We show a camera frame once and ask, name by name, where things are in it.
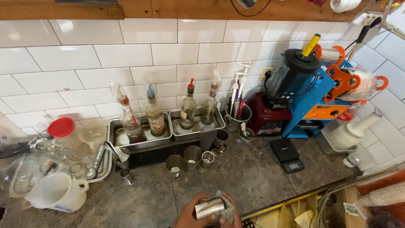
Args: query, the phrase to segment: human hand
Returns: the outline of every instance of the human hand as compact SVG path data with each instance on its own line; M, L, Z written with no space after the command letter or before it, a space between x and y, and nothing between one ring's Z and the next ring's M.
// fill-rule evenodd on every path
M230 203L233 205L233 222L232 225L226 219L221 218L220 223L222 228L243 228L241 218L239 217L238 210L236 209L235 200L232 199L228 194L222 192L222 195L225 196Z
M202 199L207 199L208 195L197 194L187 204L183 205L179 216L176 218L173 228L205 228L215 220L215 214L196 220L193 217L194 207Z

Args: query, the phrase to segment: digital scale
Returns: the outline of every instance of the digital scale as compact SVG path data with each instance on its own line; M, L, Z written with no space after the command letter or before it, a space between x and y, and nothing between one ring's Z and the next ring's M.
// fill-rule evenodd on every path
M299 159L300 155L289 138L270 141L270 147L287 174L305 169L304 164Z

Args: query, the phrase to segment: stainless steel tray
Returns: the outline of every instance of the stainless steel tray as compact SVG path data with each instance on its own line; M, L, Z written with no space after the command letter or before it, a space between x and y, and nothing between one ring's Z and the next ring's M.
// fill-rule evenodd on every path
M97 181L104 179L106 176L108 176L108 174L111 171L112 163L113 163L113 161L112 161L111 152L109 150L105 150L104 155L100 161L100 165L97 169L96 176L93 179L88 180L87 182L89 182L89 183L97 182Z
M167 114L166 112L163 113L163 116L164 116L164 120L166 122L167 131L168 131L168 135L166 137L158 138L158 139L154 139L154 140L148 140L145 142L138 142L138 143L133 143L133 144L128 144L128 145L122 145L119 147L120 148L124 147L124 148L127 148L129 151L134 151L134 150L139 150L139 149L143 149L143 148L159 146L159 145L164 145L164 144L170 143L170 137L172 137L172 135L173 135L171 121L169 118L169 114ZM146 115L141 116L141 123L142 123L142 125L145 125L146 127L149 126ZM110 142L112 142L114 144L114 146L116 145L116 142L115 142L116 135L115 134L116 134L116 131L120 128L122 128L121 118L113 119L110 121L109 130L108 130L108 139Z
M329 134L330 132L332 132L333 130L335 130L336 128L338 128L339 126L340 126L340 124L336 120L334 120L331 123L329 123L328 125L326 125L326 127L324 127L318 134L316 134L314 136L316 142L318 142L318 144L321 147L321 149L323 150L323 152L327 155L339 155L339 154L344 154L348 151L355 151L357 149L357 146L354 145L347 150L339 151L339 150L335 150L330 145L328 139L326 138L326 135Z
M197 108L196 109L196 118L201 116L202 113L203 113L203 107ZM175 120L180 119L180 110L174 110L174 111L169 112L169 116L170 116L170 123L171 123L171 128L172 128L171 130L173 132L173 135L174 135L174 138L176 141L184 141L184 140L189 140L189 139L194 139L194 138L200 137L201 128L198 129L197 131L190 132L190 133L184 133L184 134L177 133L177 131L175 130L176 126L174 126L175 124L173 124L172 121L173 121L173 119L175 119ZM224 119L222 118L222 115L217 108L215 108L214 119L215 120L213 123L215 124L216 130L222 129L225 127Z

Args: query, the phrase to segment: granite countertop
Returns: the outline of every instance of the granite countertop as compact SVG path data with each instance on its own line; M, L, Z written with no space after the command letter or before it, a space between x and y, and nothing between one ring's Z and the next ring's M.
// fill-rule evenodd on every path
M228 193L239 213L246 216L356 175L355 169L343 164L343 155L324 154L313 138L292 139L305 169L285 174L269 146L270 140L279 137L242 143L235 136L230 134L227 151L209 169L199 167L179 178L172 178L160 163L132 170L135 186L130 187L111 171L101 182L90 184L87 201L73 213L21 211L21 199L0 197L0 205L7 208L0 226L166 228L198 191L210 196L219 189Z

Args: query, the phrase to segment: dish towel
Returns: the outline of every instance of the dish towel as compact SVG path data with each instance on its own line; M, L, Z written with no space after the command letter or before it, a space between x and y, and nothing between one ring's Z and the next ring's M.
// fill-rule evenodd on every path
M229 224L233 222L233 205L232 203L222 195L222 191L218 190L215 196L221 197L222 201L225 203L225 210L221 212L221 218L226 219Z

